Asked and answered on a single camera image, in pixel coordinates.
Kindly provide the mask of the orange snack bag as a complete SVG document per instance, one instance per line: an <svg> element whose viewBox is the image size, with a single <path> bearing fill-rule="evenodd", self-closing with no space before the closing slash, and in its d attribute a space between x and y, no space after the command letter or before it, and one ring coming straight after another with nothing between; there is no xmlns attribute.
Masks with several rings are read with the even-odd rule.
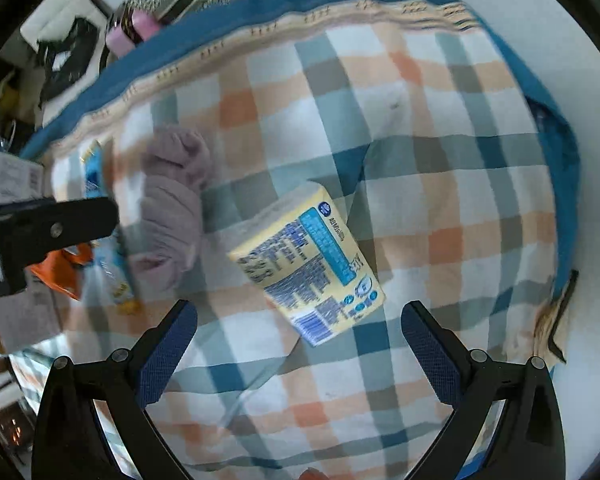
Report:
<svg viewBox="0 0 600 480"><path fill-rule="evenodd" d="M42 262L32 264L28 270L51 290L80 300L81 270L93 260L92 245L82 243L50 252Z"/></svg>

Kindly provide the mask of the blue Nestle milk sachet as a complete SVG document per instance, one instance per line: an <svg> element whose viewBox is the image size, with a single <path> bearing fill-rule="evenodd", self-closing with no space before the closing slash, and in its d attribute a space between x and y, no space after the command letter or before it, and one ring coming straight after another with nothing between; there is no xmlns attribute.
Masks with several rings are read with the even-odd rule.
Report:
<svg viewBox="0 0 600 480"><path fill-rule="evenodd" d="M84 197L110 198L102 144L94 141L83 153L81 162L84 170ZM140 312L140 300L135 296L120 226L116 224L110 235L95 240L92 247L95 264L104 274L106 295L118 312L124 315Z"/></svg>

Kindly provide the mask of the open cardboard box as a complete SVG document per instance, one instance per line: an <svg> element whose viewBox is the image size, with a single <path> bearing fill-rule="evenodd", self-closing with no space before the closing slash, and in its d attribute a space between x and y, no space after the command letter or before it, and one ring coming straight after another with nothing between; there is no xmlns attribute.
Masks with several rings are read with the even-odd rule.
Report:
<svg viewBox="0 0 600 480"><path fill-rule="evenodd" d="M43 196L44 168L0 151L0 205Z"/></svg>

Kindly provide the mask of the beige black tag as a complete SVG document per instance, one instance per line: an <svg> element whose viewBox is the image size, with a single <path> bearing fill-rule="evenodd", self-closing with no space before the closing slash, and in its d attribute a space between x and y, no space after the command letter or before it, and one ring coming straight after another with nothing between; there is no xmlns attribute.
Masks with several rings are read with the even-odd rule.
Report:
<svg viewBox="0 0 600 480"><path fill-rule="evenodd" d="M560 296L542 307L536 317L533 335L533 355L541 358L548 368L567 363L569 334L569 306L576 290L580 273L573 269Z"/></svg>

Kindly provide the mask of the yellow blue tissue pack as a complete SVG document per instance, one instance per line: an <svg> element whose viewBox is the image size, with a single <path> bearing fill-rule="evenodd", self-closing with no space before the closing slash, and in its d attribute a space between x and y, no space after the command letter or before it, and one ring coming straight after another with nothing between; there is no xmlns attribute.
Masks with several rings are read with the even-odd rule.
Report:
<svg viewBox="0 0 600 480"><path fill-rule="evenodd" d="M375 272L323 185L308 181L242 222L227 255L317 347L386 301Z"/></svg>

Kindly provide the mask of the black plastic bag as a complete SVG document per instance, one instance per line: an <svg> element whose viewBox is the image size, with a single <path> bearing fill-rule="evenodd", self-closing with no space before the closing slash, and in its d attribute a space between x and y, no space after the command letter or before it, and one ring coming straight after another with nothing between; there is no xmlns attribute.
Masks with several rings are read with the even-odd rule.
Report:
<svg viewBox="0 0 600 480"><path fill-rule="evenodd" d="M99 28L87 18L77 16L64 39L38 43L35 63L45 76L41 104L57 98L85 75L98 40Z"/></svg>

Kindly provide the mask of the lilac rolled cloth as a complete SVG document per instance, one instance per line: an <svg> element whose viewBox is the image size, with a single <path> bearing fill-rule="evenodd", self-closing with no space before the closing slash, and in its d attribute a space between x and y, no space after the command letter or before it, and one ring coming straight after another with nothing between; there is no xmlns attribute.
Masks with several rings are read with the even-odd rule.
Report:
<svg viewBox="0 0 600 480"><path fill-rule="evenodd" d="M132 258L140 281L157 292L193 269L204 232L201 193L212 173L204 138L178 125L155 130L142 157L140 228L146 249Z"/></svg>

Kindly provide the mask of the plaid checkered blanket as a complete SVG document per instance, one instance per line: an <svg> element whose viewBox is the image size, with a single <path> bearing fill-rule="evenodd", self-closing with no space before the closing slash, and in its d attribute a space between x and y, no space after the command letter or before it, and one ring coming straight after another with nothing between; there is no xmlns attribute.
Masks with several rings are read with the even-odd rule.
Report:
<svg viewBox="0 0 600 480"><path fill-rule="evenodd" d="M56 197L112 159L131 257L148 252L143 158L204 141L193 266L98 266L61 331L12 356L32 408L53 359L129 347L175 300L198 330L148 414L198 479L401 479L449 416L403 337L411 300L470 348L524 362L565 287L579 157L535 76L463 0L234 0L113 62L24 151Z"/></svg>

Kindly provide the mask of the white leather chair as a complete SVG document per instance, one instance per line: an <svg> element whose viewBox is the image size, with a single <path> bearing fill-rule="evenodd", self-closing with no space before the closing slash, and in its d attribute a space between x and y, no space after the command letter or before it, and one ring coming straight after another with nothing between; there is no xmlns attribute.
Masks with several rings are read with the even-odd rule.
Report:
<svg viewBox="0 0 600 480"><path fill-rule="evenodd" d="M43 0L20 26L20 35L35 51L40 41L61 40L75 18L86 18L103 30L108 18L92 0Z"/></svg>

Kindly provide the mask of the pink suitcase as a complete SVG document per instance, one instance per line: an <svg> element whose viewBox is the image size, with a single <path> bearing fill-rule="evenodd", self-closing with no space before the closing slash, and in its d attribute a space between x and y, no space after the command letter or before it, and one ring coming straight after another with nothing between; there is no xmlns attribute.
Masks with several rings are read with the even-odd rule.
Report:
<svg viewBox="0 0 600 480"><path fill-rule="evenodd" d="M108 22L106 46L116 58L123 58L161 29L162 24L152 14L119 6Z"/></svg>

